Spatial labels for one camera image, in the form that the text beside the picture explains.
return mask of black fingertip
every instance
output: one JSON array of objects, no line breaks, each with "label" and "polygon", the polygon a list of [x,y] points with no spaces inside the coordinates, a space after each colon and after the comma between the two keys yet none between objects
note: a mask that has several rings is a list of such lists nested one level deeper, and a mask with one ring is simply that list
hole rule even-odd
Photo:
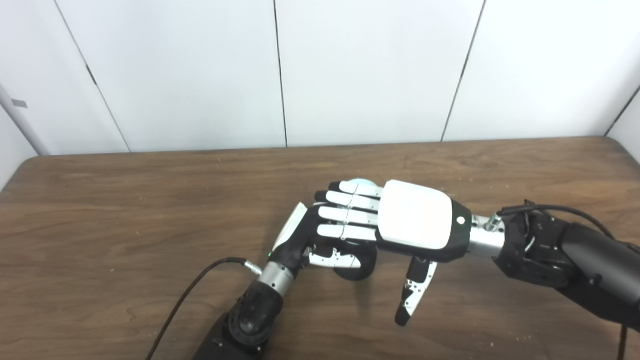
[{"label": "black fingertip", "polygon": [[329,190],[333,191],[333,192],[342,192],[340,190],[340,183],[342,181],[336,181],[334,183],[329,184]]},{"label": "black fingertip", "polygon": [[396,311],[396,324],[405,326],[409,322],[410,318],[411,315],[409,315],[409,312],[407,312],[404,306],[400,304],[398,311]]},{"label": "black fingertip", "polygon": [[314,196],[314,199],[319,202],[327,202],[328,200],[326,199],[326,193],[327,192],[317,192],[316,196]]}]

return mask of wood grain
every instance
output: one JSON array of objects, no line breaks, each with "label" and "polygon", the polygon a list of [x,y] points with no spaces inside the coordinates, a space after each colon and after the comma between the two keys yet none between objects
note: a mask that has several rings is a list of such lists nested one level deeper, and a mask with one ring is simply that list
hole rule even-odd
[{"label": "wood grain", "polygon": [[[264,265],[297,202],[355,177],[437,188],[480,215],[524,198],[574,206],[640,243],[640,167],[606,138],[35,158],[0,193],[0,357],[143,359],[201,269]],[[400,328],[408,263],[381,254],[360,283],[303,271],[268,359],[615,357],[617,325],[471,256],[438,267]],[[190,359],[252,279],[237,265],[205,278],[156,359]],[[633,332],[627,359],[639,357]]]}]

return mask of black cable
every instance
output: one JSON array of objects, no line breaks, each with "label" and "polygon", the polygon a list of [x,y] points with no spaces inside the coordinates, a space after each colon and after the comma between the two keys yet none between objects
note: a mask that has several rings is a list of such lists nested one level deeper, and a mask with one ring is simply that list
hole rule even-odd
[{"label": "black cable", "polygon": [[196,285],[200,282],[200,280],[202,280],[202,278],[205,275],[207,275],[208,272],[213,270],[213,268],[215,268],[216,266],[218,266],[220,264],[224,264],[224,263],[238,263],[240,265],[244,265],[246,263],[246,259],[243,259],[243,258],[225,258],[225,259],[222,259],[222,260],[218,260],[215,263],[209,265],[206,269],[204,269],[204,271],[200,275],[198,275],[198,277],[191,283],[191,285],[189,285],[187,290],[185,290],[185,292],[182,294],[182,296],[180,297],[178,302],[175,303],[175,306],[173,307],[173,310],[171,310],[171,313],[169,314],[169,318],[166,319],[166,322],[162,326],[162,329],[160,330],[160,333],[158,334],[156,340],[154,341],[154,344],[151,346],[151,350],[149,350],[149,354],[147,355],[146,360],[151,360],[151,357],[156,352],[156,349],[158,348],[158,345],[160,345],[160,341],[162,340],[162,337],[164,336],[164,333],[169,328],[169,325],[171,324],[171,321],[173,320],[173,317],[175,316],[175,314],[180,309],[180,306],[184,302],[184,299],[186,299],[187,296],[189,295],[189,293],[191,293],[191,290],[193,290],[193,288],[196,287]]},{"label": "black cable", "polygon": [[500,217],[504,217],[507,215],[514,215],[518,213],[528,213],[531,211],[543,211],[543,210],[555,210],[555,211],[563,211],[565,213],[574,214],[586,220],[589,220],[595,227],[597,227],[603,234],[605,234],[608,238],[617,241],[613,234],[604,226],[598,219],[592,217],[591,215],[585,213],[584,211],[580,211],[578,209],[570,208],[568,206],[560,206],[560,205],[524,205],[524,206],[511,206],[510,208],[503,208],[498,211],[497,214]]},{"label": "black cable", "polygon": [[627,349],[627,327],[622,325],[620,330],[620,344],[618,344],[618,360],[625,360],[625,351]]},{"label": "black cable", "polygon": [[[577,215],[581,218],[584,218],[586,220],[589,220],[589,222],[591,222],[593,225],[595,225],[595,227],[597,227],[603,234],[606,235],[606,237],[610,238],[613,241],[617,241],[620,242],[618,240],[616,240],[616,238],[613,236],[613,234],[607,229],[606,226],[604,226],[600,221],[598,221],[598,219],[596,219],[595,217],[592,217],[591,215],[585,213],[584,211],[580,211],[578,209],[574,209],[574,208],[570,208],[568,206],[559,206],[559,205],[537,205],[535,203],[532,203],[528,200],[525,200],[525,205],[524,206],[511,206],[508,208],[503,208],[502,210],[498,211],[496,214],[500,217],[503,216],[507,216],[507,215],[515,215],[515,214],[519,214],[519,213],[529,213],[532,211],[545,211],[545,210],[555,210],[555,211],[562,211],[565,213],[569,213],[569,214],[574,214]],[[624,360],[625,359],[625,352],[627,349],[627,326],[626,325],[622,325],[622,328],[620,329],[620,342],[618,343],[618,357],[617,360]]]}]

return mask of robotic hand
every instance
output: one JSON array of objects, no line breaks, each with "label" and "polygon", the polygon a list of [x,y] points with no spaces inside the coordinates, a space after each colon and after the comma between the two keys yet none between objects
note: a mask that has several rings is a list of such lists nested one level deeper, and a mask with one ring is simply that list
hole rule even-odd
[{"label": "robotic hand", "polygon": [[[207,335],[194,360],[260,359],[282,297],[309,264],[352,281],[372,274],[377,249],[412,257],[396,323],[406,325],[438,263],[465,254],[490,258],[507,277],[554,288],[593,314],[640,331],[640,250],[616,241],[597,220],[562,206],[503,208],[491,218],[434,189],[389,181],[338,182],[298,204],[260,276]],[[553,217],[565,211],[601,232]]]}]

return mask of robot finger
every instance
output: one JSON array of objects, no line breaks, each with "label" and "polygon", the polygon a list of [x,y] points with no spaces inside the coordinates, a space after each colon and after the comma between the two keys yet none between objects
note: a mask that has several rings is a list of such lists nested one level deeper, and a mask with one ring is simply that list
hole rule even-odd
[{"label": "robot finger", "polygon": [[376,214],[367,213],[364,211],[321,206],[318,209],[318,215],[323,219],[343,222],[345,224],[354,223],[368,226],[378,226],[378,216]]},{"label": "robot finger", "polygon": [[378,211],[378,208],[380,207],[379,200],[335,191],[317,192],[316,201],[331,202],[332,204],[345,206],[349,209],[357,208],[369,211]]},{"label": "robot finger", "polygon": [[336,248],[330,257],[314,254],[309,255],[309,263],[316,266],[324,266],[328,268],[360,268],[360,260],[351,254],[343,254]]},{"label": "robot finger", "polygon": [[376,185],[352,183],[349,181],[337,181],[329,184],[329,190],[353,195],[363,195],[380,199],[383,188]]},{"label": "robot finger", "polygon": [[320,225],[318,235],[347,241],[377,241],[375,229],[352,225]]},{"label": "robot finger", "polygon": [[396,312],[396,324],[405,326],[420,304],[425,291],[431,284],[438,263],[416,258],[411,260],[402,290],[402,300]]}]

